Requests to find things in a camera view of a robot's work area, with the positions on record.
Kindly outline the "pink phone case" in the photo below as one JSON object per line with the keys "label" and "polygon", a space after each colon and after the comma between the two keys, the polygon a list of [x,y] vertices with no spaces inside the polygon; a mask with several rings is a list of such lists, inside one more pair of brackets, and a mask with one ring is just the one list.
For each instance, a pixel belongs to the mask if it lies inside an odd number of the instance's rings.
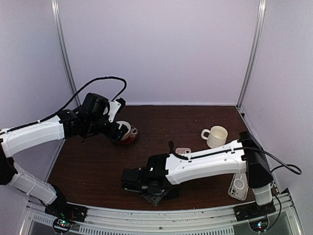
{"label": "pink phone case", "polygon": [[175,153],[179,155],[189,154],[191,153],[191,149],[190,148],[176,148]]}

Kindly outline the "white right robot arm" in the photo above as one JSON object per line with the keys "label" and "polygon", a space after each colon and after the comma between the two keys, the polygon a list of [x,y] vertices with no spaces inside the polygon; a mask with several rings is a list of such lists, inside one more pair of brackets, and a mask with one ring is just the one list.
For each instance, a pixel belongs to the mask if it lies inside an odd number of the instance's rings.
{"label": "white right robot arm", "polygon": [[250,210],[253,215],[261,216],[272,202],[273,175],[266,152],[258,141],[248,131],[240,132],[239,136],[238,140],[217,148],[181,155],[173,150],[174,144],[170,141],[169,153],[150,156],[144,167],[125,169],[121,187],[137,192],[156,206],[161,199],[178,198],[183,182],[244,173],[256,199]]}

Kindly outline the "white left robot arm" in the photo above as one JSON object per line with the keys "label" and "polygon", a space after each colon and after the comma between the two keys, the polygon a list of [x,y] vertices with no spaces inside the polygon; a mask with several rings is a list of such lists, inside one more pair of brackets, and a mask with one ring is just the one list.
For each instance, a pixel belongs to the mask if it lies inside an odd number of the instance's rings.
{"label": "white left robot arm", "polygon": [[0,135],[0,183],[36,197],[59,217],[66,217],[70,213],[70,206],[63,193],[56,186],[21,168],[13,155],[46,142],[75,136],[86,140],[88,136],[103,134],[111,141],[119,142],[129,129],[108,115],[86,119],[71,110],[20,129],[5,129]]}

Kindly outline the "white ceramic bowl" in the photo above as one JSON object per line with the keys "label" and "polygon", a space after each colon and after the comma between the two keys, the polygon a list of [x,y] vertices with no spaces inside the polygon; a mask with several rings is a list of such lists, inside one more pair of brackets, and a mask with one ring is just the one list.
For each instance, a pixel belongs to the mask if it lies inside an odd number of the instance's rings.
{"label": "white ceramic bowl", "polygon": [[121,127],[122,125],[125,125],[127,127],[127,132],[124,134],[124,136],[122,137],[122,139],[120,140],[121,142],[126,140],[129,136],[130,136],[130,132],[131,132],[131,125],[130,123],[128,123],[127,121],[117,121],[117,123],[119,124],[119,126]]}

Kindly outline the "cream ceramic mug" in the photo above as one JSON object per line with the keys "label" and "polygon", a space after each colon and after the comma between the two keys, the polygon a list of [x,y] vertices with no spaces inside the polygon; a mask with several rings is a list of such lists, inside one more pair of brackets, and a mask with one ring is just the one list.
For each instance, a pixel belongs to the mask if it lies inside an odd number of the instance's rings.
{"label": "cream ceramic mug", "polygon": [[228,131],[222,126],[213,126],[210,130],[203,129],[201,138],[206,140],[209,148],[216,148],[225,145],[228,137]]}

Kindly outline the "right circuit board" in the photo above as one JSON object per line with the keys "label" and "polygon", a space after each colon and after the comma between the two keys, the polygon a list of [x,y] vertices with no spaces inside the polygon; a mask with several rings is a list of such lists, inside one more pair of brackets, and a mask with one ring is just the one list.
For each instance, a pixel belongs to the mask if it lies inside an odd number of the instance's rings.
{"label": "right circuit board", "polygon": [[251,228],[251,230],[257,233],[261,233],[267,230],[268,226],[269,220],[265,218],[249,222],[249,227]]}

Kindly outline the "circuit board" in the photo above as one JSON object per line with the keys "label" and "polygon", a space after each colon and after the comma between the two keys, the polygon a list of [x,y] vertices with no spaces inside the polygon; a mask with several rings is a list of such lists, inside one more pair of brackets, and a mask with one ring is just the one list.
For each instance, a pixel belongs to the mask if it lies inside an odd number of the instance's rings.
{"label": "circuit board", "polygon": [[251,230],[257,233],[261,233],[267,230],[268,226],[269,220],[265,218],[249,222],[249,227],[251,228]]}
{"label": "circuit board", "polygon": [[72,223],[67,222],[63,219],[56,218],[52,223],[52,228],[57,233],[67,233],[72,228]]}

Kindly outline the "left circuit board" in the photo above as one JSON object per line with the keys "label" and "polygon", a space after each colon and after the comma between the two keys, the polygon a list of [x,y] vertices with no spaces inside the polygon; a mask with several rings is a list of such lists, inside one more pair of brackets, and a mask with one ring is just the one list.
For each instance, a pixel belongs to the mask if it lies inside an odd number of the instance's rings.
{"label": "left circuit board", "polygon": [[56,218],[52,223],[52,228],[57,233],[67,233],[72,228],[72,223],[67,222],[63,219]]}

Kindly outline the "aluminium front rail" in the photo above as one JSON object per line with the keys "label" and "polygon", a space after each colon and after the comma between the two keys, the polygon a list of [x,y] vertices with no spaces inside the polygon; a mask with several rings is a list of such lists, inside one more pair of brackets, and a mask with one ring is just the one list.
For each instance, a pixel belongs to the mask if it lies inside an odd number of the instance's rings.
{"label": "aluminium front rail", "polygon": [[[295,207],[285,197],[281,214],[266,233],[250,227],[262,217],[238,221],[234,206],[179,211],[132,211],[89,207],[84,222],[75,222],[65,235],[303,235]],[[28,203],[19,235],[57,235],[55,217]]]}

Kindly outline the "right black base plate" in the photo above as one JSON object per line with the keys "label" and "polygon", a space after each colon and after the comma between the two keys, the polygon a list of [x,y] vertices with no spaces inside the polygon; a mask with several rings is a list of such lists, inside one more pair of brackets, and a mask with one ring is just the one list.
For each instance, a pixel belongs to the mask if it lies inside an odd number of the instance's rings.
{"label": "right black base plate", "polygon": [[259,206],[256,202],[252,202],[235,206],[233,209],[238,222],[255,219],[276,212],[276,207],[273,202],[263,206]]}

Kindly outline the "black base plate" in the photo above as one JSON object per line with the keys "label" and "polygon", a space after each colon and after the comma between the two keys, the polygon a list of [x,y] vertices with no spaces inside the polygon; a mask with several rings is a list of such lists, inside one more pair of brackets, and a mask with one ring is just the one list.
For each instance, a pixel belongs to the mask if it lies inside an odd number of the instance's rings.
{"label": "black base plate", "polygon": [[252,202],[235,206],[233,209],[238,222],[255,219],[276,212],[276,207],[273,202],[263,206],[259,206],[256,202]]}
{"label": "black base plate", "polygon": [[83,206],[67,204],[63,212],[56,211],[51,206],[45,207],[45,213],[63,219],[67,222],[84,222],[88,209]]}

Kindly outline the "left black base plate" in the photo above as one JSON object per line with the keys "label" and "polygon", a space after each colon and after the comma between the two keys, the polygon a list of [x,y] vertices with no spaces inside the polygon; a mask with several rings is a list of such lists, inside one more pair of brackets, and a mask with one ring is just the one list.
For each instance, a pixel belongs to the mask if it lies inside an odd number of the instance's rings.
{"label": "left black base plate", "polygon": [[84,222],[88,209],[83,206],[67,204],[63,212],[56,211],[51,206],[45,207],[45,213],[63,219],[67,222]]}

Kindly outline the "left aluminium frame post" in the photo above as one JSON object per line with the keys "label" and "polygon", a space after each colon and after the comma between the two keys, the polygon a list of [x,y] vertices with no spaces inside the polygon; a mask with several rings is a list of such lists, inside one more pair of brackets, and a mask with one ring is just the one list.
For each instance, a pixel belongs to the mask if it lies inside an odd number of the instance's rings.
{"label": "left aluminium frame post", "polygon": [[52,14],[53,14],[54,21],[55,21],[57,36],[58,36],[58,40],[59,40],[62,61],[64,64],[67,80],[69,82],[70,91],[71,91],[72,95],[74,95],[77,92],[77,89],[76,89],[76,85],[75,85],[74,78],[72,75],[72,70],[71,70],[69,57],[68,57],[68,53],[67,53],[66,42],[65,42],[65,37],[64,37],[63,27],[62,27],[59,1],[58,0],[52,0],[51,6],[52,6]]}

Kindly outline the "aluminium frame post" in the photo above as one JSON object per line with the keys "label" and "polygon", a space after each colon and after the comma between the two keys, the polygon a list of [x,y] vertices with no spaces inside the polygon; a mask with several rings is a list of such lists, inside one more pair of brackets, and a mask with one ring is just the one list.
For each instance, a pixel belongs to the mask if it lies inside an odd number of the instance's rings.
{"label": "aluminium frame post", "polygon": [[52,6],[52,14],[53,14],[54,21],[55,21],[57,36],[58,36],[58,40],[59,40],[62,61],[64,64],[67,80],[69,82],[70,91],[71,91],[72,95],[74,95],[77,92],[77,89],[76,89],[76,85],[75,85],[74,78],[72,75],[72,70],[71,70],[69,57],[68,57],[68,53],[67,53],[66,42],[65,42],[65,37],[64,37],[63,27],[62,27],[59,1],[58,0],[52,0],[51,6]]}
{"label": "aluminium frame post", "polygon": [[252,40],[252,46],[251,46],[251,51],[250,51],[250,56],[245,72],[245,77],[243,81],[243,85],[240,91],[240,95],[237,101],[237,109],[241,110],[244,102],[245,95],[248,90],[248,85],[253,73],[253,67],[256,61],[257,57],[257,51],[260,45],[261,37],[262,37],[262,32],[264,28],[264,22],[265,22],[265,16],[266,16],[266,6],[267,6],[267,1],[266,0],[259,0],[259,5],[258,5],[258,12],[257,12],[257,17],[256,17],[256,24],[255,24],[255,29],[254,29],[254,36]]}

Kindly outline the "right aluminium frame post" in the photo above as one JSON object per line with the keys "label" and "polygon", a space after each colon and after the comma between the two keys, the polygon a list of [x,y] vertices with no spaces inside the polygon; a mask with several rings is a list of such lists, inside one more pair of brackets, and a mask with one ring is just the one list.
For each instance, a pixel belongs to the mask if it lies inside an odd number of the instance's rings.
{"label": "right aluminium frame post", "polygon": [[265,16],[266,16],[266,6],[267,6],[267,1],[266,0],[259,0],[259,5],[258,5],[258,12],[257,12],[257,17],[256,17],[256,24],[255,24],[255,29],[254,29],[254,36],[252,40],[252,46],[251,46],[251,51],[250,51],[250,56],[245,72],[245,77],[243,81],[243,85],[240,91],[240,95],[237,101],[237,109],[241,110],[244,102],[245,95],[248,90],[248,85],[253,73],[253,67],[256,61],[257,57],[257,51],[260,45],[261,37],[262,37],[262,32],[264,28],[264,22],[265,22]]}

